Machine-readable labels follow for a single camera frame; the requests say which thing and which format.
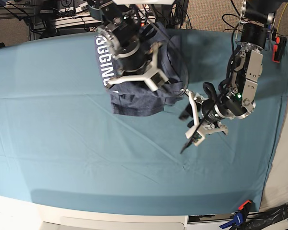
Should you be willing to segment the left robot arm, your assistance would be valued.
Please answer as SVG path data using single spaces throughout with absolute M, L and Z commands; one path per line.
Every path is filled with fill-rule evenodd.
M 226 78 L 215 89 L 203 83 L 206 97 L 189 90 L 184 93 L 189 103 L 180 114 L 181 120 L 191 117 L 185 133 L 186 146 L 201 144 L 207 135 L 228 134 L 223 119 L 244 119 L 255 109 L 255 94 L 262 73 L 265 44 L 272 43 L 278 0 L 245 0 L 240 19 L 231 35 L 232 54 Z

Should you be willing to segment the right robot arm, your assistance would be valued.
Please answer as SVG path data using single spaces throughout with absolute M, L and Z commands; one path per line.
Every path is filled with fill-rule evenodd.
M 119 64 L 117 75 L 106 81 L 106 88 L 142 81 L 155 92 L 168 82 L 168 77 L 158 67 L 162 43 L 143 46 L 157 33 L 157 27 L 151 23 L 141 32 L 141 18 L 135 5 L 117 5 L 111 0 L 89 0 L 87 3 L 91 16 L 101 20 L 99 34 Z

